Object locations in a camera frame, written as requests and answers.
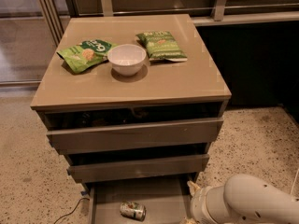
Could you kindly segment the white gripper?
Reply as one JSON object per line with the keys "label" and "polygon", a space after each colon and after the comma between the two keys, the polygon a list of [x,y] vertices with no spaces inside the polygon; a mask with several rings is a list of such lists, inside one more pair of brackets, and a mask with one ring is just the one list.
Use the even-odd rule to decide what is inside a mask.
{"label": "white gripper", "polygon": [[[191,199],[191,216],[199,224],[222,224],[225,214],[223,201],[223,187],[201,188],[194,182],[188,181]],[[180,224],[196,224],[193,218],[183,218]]]}

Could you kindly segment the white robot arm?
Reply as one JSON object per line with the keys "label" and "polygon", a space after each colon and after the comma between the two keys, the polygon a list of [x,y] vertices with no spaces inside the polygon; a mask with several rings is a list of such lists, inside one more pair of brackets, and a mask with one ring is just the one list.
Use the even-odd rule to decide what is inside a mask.
{"label": "white robot arm", "polygon": [[252,175],[233,175],[223,186],[187,182],[190,217],[179,224],[299,224],[299,201]]}

